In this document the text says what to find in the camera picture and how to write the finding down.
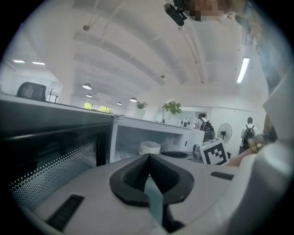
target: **black rectangular slot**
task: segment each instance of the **black rectangular slot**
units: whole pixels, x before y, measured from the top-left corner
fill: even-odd
[[[84,197],[71,195],[55,213],[50,217],[47,223],[58,231],[62,231],[82,203]]]
[[[226,174],[226,173],[217,172],[217,171],[214,171],[210,175],[214,176],[214,177],[217,177],[217,178],[221,178],[221,179],[227,179],[227,180],[232,180],[233,177],[234,177],[233,174]]]

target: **white marker cube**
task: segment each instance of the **white marker cube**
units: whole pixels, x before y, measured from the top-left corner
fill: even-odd
[[[200,152],[204,164],[227,165],[229,163],[224,141],[220,138],[202,143]]]

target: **rectangular ceiling light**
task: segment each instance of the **rectangular ceiling light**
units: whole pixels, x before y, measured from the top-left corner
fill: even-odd
[[[25,63],[25,61],[13,61],[13,62],[15,62],[15,63]]]
[[[33,63],[33,64],[45,65],[44,63],[40,63],[40,62],[33,62],[33,61],[32,61],[32,63]]]
[[[243,63],[242,63],[242,67],[241,67],[241,70],[240,70],[240,74],[239,74],[239,77],[237,79],[237,83],[240,84],[244,78],[244,75],[246,73],[246,69],[247,69],[247,66],[249,64],[249,58],[243,58]]]

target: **white mug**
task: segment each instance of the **white mug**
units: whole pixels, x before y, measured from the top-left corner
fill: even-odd
[[[160,153],[160,145],[158,143],[152,141],[142,141],[140,144],[139,154],[147,154],[147,153]]]

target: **person with backpack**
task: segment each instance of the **person with backpack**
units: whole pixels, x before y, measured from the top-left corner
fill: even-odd
[[[256,135],[256,127],[252,123],[253,123],[253,119],[249,117],[247,119],[247,125],[245,125],[242,129],[242,132],[241,132],[242,141],[240,144],[239,154],[249,149],[248,140],[253,138]]]
[[[206,118],[205,113],[198,115],[197,129],[205,132],[203,142],[212,140],[215,138],[215,130],[209,120]]]

